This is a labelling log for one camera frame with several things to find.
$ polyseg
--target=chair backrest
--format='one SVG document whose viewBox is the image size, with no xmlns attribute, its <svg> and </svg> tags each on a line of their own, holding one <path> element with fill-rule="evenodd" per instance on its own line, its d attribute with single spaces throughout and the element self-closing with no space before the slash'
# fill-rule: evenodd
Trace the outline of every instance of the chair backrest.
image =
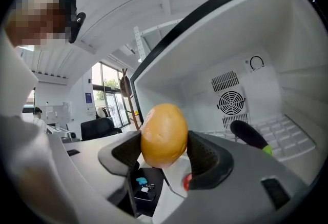
<svg viewBox="0 0 328 224">
<path fill-rule="evenodd" d="M 91 140 L 111 135 L 113 134 L 114 127 L 114 123 L 108 118 L 99 118 L 81 123 L 82 140 Z"/>
</svg>

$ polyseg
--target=person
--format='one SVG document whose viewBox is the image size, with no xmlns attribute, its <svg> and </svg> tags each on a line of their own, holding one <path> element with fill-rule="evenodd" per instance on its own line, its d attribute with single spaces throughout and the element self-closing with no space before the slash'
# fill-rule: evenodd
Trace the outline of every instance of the person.
<svg viewBox="0 0 328 224">
<path fill-rule="evenodd" d="M 0 84 L 5 85 L 0 87 L 1 99 L 5 99 L 0 101 L 0 159 L 20 198 L 46 222 L 78 220 L 58 175 L 47 135 L 20 118 L 37 78 L 15 48 L 47 47 L 55 39 L 67 41 L 74 17 L 76 0 L 22 0 L 2 23 L 0 34 Z"/>
<path fill-rule="evenodd" d="M 42 116 L 42 110 L 39 107 L 34 108 L 34 119 L 33 119 L 33 124 L 37 125 L 38 127 L 41 128 L 42 132 L 47 132 L 47 124 L 41 119 Z"/>
</svg>

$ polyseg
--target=yellow-orange toy fruit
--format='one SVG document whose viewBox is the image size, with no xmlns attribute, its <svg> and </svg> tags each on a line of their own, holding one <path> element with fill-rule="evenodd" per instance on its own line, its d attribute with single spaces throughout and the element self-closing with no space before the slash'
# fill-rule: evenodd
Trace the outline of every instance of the yellow-orange toy fruit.
<svg viewBox="0 0 328 224">
<path fill-rule="evenodd" d="M 167 168 L 186 150 L 188 126 L 180 109 L 161 104 L 149 111 L 141 131 L 141 152 L 146 163 Z"/>
</svg>

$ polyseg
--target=tree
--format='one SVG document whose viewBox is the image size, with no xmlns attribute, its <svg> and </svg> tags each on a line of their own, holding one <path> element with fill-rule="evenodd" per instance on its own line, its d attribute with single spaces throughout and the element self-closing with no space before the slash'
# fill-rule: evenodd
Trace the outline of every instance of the tree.
<svg viewBox="0 0 328 224">
<path fill-rule="evenodd" d="M 104 79 L 104 85 L 105 87 L 110 87 L 111 89 L 119 88 L 119 84 L 114 79 L 112 80 L 106 80 Z M 98 91 L 97 92 L 97 99 L 96 100 L 104 100 L 104 92 Z"/>
</svg>

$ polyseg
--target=red object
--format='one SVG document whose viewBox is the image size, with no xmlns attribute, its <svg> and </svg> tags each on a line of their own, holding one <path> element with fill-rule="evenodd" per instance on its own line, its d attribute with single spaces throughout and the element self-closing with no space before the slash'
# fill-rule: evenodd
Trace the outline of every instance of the red object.
<svg viewBox="0 0 328 224">
<path fill-rule="evenodd" d="M 191 181 L 191 173 L 183 178 L 182 184 L 183 184 L 184 190 L 186 190 L 186 191 L 189 190 L 189 182 L 190 181 Z"/>
</svg>

